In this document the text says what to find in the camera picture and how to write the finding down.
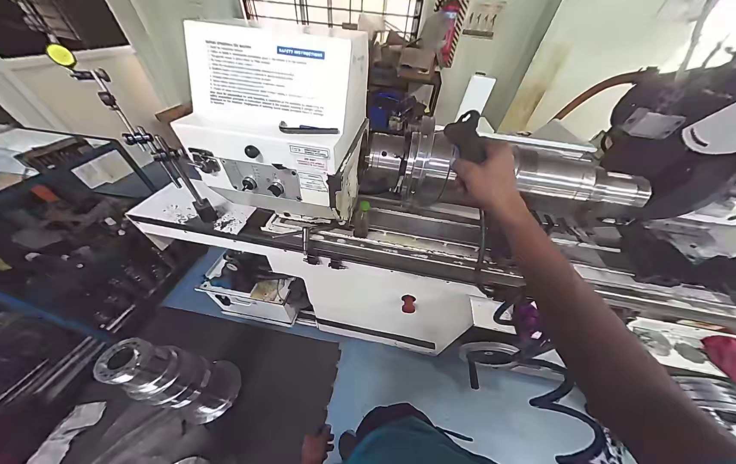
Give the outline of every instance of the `selector switch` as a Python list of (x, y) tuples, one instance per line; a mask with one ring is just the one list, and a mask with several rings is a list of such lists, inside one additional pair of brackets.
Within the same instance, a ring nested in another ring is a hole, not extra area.
[(273, 183), (268, 187), (268, 191), (274, 196), (285, 195), (285, 188), (280, 183)]
[(245, 147), (245, 156), (247, 156), (250, 159), (254, 159), (258, 157), (261, 154), (259, 149), (253, 145), (248, 145)]
[(247, 190), (256, 190), (257, 189), (257, 181), (253, 180), (252, 177), (246, 177), (242, 179), (242, 192), (245, 192)]

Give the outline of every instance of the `cable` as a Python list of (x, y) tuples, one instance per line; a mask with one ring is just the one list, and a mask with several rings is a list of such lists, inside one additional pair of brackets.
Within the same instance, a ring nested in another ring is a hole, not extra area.
[(581, 104), (586, 102), (586, 100), (594, 97), (596, 94), (602, 92), (603, 90), (611, 89), (612, 87), (626, 84), (626, 83), (630, 83), (630, 84), (637, 83), (641, 77), (647, 74), (656, 73), (656, 72), (657, 72), (657, 68), (646, 68), (646, 69), (640, 69), (639, 71), (633, 71), (630, 73), (618, 74), (614, 76), (613, 78), (605, 79), (604, 81), (591, 86), (590, 89), (578, 95), (577, 98), (573, 99), (568, 105), (565, 106), (565, 108), (560, 110), (560, 112), (557, 113), (557, 115), (555, 115), (554, 118), (552, 119), (563, 119), (564, 117), (568, 116), (570, 112), (574, 111), (577, 107), (579, 107)]
[(694, 49), (697, 48), (697, 44), (700, 43), (700, 36), (703, 35), (703, 26), (706, 24), (706, 20), (709, 18), (709, 14), (714, 9), (714, 6), (718, 4), (720, 0), (706, 0), (703, 5), (703, 9), (700, 10), (700, 16), (697, 18), (697, 22), (694, 24), (694, 28), (691, 31), (691, 41), (689, 42), (689, 49), (685, 52), (685, 58), (681, 63), (680, 68), (677, 69), (675, 74), (675, 82), (683, 82), (688, 77), (689, 63), (691, 57), (694, 55)]
[(732, 33), (734, 32), (734, 29), (735, 29), (735, 27), (733, 27), (732, 29), (729, 29), (729, 32), (726, 33), (726, 36), (723, 37), (717, 44), (715, 44), (715, 46), (712, 49), (711, 53), (709, 53), (709, 56), (707, 56), (703, 60), (703, 64), (700, 66), (701, 69), (706, 69), (706, 68), (709, 67), (709, 62), (712, 60), (712, 58), (714, 57), (714, 55), (716, 55), (718, 53), (718, 51), (720, 51), (720, 49), (722, 49), (724, 47), (724, 44), (726, 43), (726, 41), (729, 40), (729, 38), (732, 36)]
[(488, 298), (494, 298), (494, 292), (483, 287), (483, 261), (485, 260), (485, 211), (479, 210), (479, 249), (477, 250), (477, 264), (474, 266), (474, 284), (477, 290)]

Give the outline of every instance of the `floor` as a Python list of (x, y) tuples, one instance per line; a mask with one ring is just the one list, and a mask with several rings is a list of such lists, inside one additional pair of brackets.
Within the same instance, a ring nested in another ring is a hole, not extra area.
[[(196, 312), (215, 307), (205, 294), (193, 288), (220, 253), (220, 249), (212, 248), (164, 304)], [(468, 386), (468, 367), (455, 347), (439, 357), (428, 357), (307, 326), (268, 327), (340, 343), (339, 372), (328, 408), (328, 423), (337, 437), (355, 429), (374, 406), (408, 402), (425, 412), (434, 424), (472, 437), (473, 443), (462, 446), (497, 462), (554, 462), (555, 455), (578, 451), (591, 441), (590, 429), (576, 419), (529, 406), (529, 399), (552, 390), (555, 382), (482, 368), (482, 388), (473, 391)], [(563, 404), (578, 407), (582, 402), (575, 391)], [(337, 452), (328, 458), (329, 463), (340, 461)]]

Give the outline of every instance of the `warning label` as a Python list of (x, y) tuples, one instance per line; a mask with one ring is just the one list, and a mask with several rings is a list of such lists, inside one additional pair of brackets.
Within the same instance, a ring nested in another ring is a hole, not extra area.
[(291, 153), (299, 154), (303, 156), (315, 156), (317, 158), (328, 159), (328, 149), (321, 149), (317, 147), (304, 147), (302, 145), (288, 145), (291, 147)]
[(310, 156), (303, 156), (298, 158), (296, 163), (300, 166), (300, 169), (309, 169), (311, 171), (328, 171), (328, 161), (319, 158), (312, 158)]
[(318, 190), (320, 192), (327, 192), (328, 185), (325, 183), (325, 178), (321, 174), (315, 173), (303, 173), (300, 174), (300, 188), (307, 190)]

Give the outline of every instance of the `window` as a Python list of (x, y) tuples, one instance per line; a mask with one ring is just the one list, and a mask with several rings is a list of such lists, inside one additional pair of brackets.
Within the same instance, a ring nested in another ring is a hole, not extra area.
[(127, 45), (105, 0), (0, 0), (0, 56), (43, 55), (55, 37), (72, 50)]
[(361, 13), (383, 16), (389, 31), (413, 40), (419, 31), (423, 0), (244, 0), (248, 19), (292, 21), (329, 27), (356, 24)]

